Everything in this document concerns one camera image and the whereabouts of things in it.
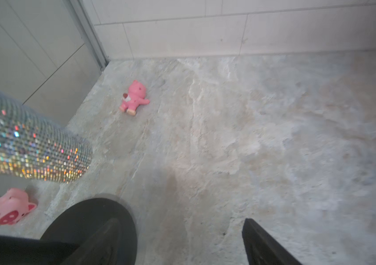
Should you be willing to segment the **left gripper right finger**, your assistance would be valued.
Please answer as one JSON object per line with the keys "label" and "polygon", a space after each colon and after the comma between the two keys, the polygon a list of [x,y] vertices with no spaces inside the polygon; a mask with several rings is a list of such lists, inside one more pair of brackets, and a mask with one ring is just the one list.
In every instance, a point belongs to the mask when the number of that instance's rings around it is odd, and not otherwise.
{"label": "left gripper right finger", "polygon": [[253,219],[245,219],[242,237],[250,265],[302,265]]}

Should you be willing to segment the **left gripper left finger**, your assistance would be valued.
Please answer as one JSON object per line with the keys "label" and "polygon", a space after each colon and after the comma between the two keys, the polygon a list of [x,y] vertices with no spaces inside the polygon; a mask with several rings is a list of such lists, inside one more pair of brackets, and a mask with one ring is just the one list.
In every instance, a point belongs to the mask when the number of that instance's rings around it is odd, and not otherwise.
{"label": "left gripper left finger", "polygon": [[121,225],[110,219],[90,236],[61,265],[119,265]]}

